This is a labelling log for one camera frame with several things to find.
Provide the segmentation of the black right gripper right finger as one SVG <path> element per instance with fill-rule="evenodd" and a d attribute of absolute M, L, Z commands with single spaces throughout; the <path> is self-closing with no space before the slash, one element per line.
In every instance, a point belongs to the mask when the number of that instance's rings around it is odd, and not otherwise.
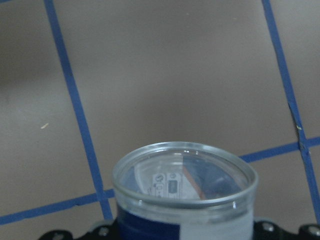
<path fill-rule="evenodd" d="M 319 240 L 320 225 L 315 223 L 303 224 L 298 233 L 293 233 L 280 227 L 266 218 L 254 219 L 253 240 Z"/>

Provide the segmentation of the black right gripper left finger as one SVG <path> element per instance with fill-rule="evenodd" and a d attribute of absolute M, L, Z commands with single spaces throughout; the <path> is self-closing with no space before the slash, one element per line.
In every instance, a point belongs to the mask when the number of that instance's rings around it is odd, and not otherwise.
<path fill-rule="evenodd" d="M 86 231 L 73 233 L 66 229 L 54 229 L 43 233 L 38 240 L 119 240 L 120 233 L 115 220 L 95 222 Z"/>

